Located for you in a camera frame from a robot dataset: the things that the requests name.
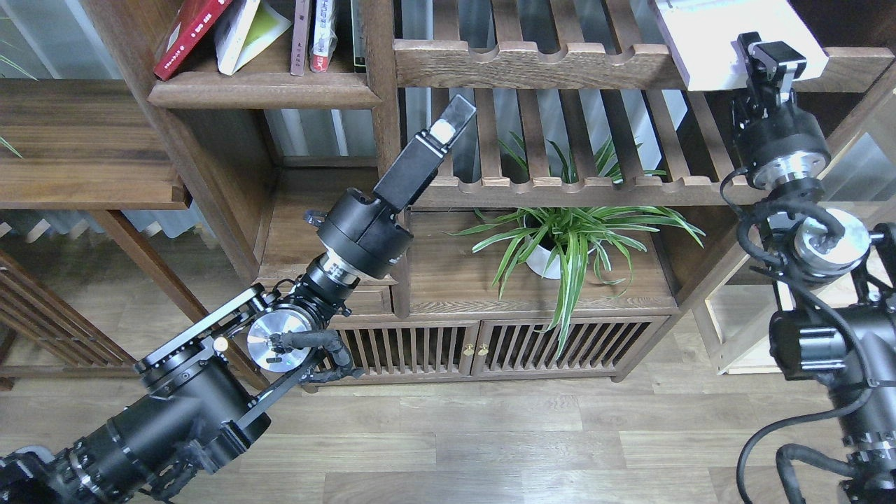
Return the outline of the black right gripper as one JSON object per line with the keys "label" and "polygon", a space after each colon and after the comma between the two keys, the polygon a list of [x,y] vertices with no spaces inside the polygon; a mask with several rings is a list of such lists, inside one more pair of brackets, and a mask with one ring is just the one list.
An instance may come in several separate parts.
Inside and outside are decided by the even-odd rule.
{"label": "black right gripper", "polygon": [[752,188],[777,188],[813,178],[831,162],[814,115],[797,105],[792,84],[807,60],[783,41],[757,31],[736,38],[748,68],[746,89],[731,102],[733,140]]}

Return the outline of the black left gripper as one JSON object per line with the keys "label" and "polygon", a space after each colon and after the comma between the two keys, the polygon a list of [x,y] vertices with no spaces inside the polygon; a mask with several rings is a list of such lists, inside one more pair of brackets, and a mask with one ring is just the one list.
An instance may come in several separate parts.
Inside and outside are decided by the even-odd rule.
{"label": "black left gripper", "polygon": [[339,281],[352,277],[383,279],[413,236],[396,215],[417,201],[477,108],[456,95],[431,127],[420,131],[372,189],[371,197],[349,188],[327,212],[318,237],[327,250],[314,267]]}

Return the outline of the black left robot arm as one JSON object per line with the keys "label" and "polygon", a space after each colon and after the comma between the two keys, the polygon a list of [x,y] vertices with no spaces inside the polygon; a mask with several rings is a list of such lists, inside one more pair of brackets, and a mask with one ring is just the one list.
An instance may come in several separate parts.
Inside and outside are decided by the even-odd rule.
{"label": "black left robot arm", "polygon": [[198,471],[215,473],[269,428],[292,387],[362,375],[328,328],[361,279],[381,279],[412,242],[397,216],[417,201],[474,117],[461,95],[417,133],[371,195],[348,189],[308,211],[324,252],[287,293],[256,284],[138,361],[147,390],[57,455],[28,446],[2,459],[3,503],[169,502]]}

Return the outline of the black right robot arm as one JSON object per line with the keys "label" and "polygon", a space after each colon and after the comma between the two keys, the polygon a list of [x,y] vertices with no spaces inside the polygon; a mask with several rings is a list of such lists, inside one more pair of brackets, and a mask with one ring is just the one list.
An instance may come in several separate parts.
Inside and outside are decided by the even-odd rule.
{"label": "black right robot arm", "polygon": [[776,468],[787,501],[803,503],[793,463],[843,476],[841,503],[893,503],[895,431],[894,224],[868,230],[851,213],[819,205],[816,172],[831,160],[816,117],[797,105],[792,82],[806,58],[756,32],[736,40],[746,89],[731,101],[733,141],[749,186],[767,197],[747,210],[731,204],[737,240],[762,274],[786,285],[794,309],[770,319],[771,356],[788,380],[826,386],[833,409],[774,422],[742,448],[736,485],[749,502],[746,463],[779,428],[836,418],[848,458],[784,444]]}

